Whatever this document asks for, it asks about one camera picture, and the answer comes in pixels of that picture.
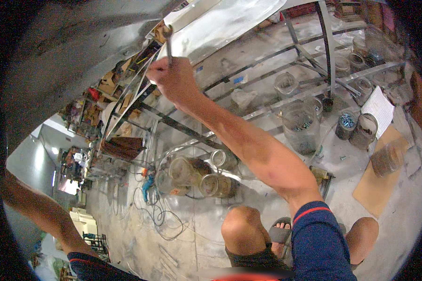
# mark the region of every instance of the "t-shirt sleeve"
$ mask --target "t-shirt sleeve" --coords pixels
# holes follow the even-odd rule
[[[88,254],[71,252],[68,259],[72,270],[82,281],[146,281]]]
[[[356,280],[347,242],[324,202],[313,201],[297,211],[291,241],[296,280]]]

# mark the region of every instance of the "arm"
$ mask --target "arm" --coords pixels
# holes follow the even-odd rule
[[[185,113],[201,121],[265,184],[289,203],[292,217],[304,204],[322,201],[314,176],[303,161],[264,130],[221,108],[201,94],[188,59],[154,62],[147,76]]]
[[[58,239],[66,254],[79,252],[98,258],[81,238],[69,214],[53,199],[21,183],[8,170],[0,188],[4,202]]]

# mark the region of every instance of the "red stripe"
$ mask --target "red stripe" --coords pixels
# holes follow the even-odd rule
[[[107,268],[106,266],[104,266],[103,264],[100,264],[100,263],[96,263],[96,262],[91,262],[90,260],[85,260],[85,259],[71,259],[71,260],[69,260],[69,262],[81,262],[81,263],[88,263],[88,264],[90,264],[90,265],[94,265],[94,266],[101,266],[101,267],[104,267],[104,268]]]
[[[314,211],[329,211],[330,213],[332,212],[329,208],[327,207],[315,207],[315,208],[311,208],[309,210],[304,211],[303,213],[301,213],[300,215],[298,215],[298,217],[296,217],[296,219],[294,220],[294,224],[296,224],[297,220],[301,217],[303,217],[306,214],[309,214],[311,212]]]

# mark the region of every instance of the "foot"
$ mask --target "foot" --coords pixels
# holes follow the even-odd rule
[[[289,223],[287,223],[285,225],[284,222],[282,222],[281,224],[277,223],[277,225],[275,227],[276,228],[291,229],[291,225]],[[274,252],[274,254],[279,259],[281,258],[281,255],[283,254],[283,248],[284,248],[284,244],[277,243],[277,242],[272,242],[272,252]]]

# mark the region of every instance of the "hand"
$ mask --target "hand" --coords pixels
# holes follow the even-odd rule
[[[187,58],[173,58],[172,68],[167,67],[167,58],[155,61],[149,66],[147,77],[180,110],[187,111],[188,105],[204,97],[195,84],[193,70]]]

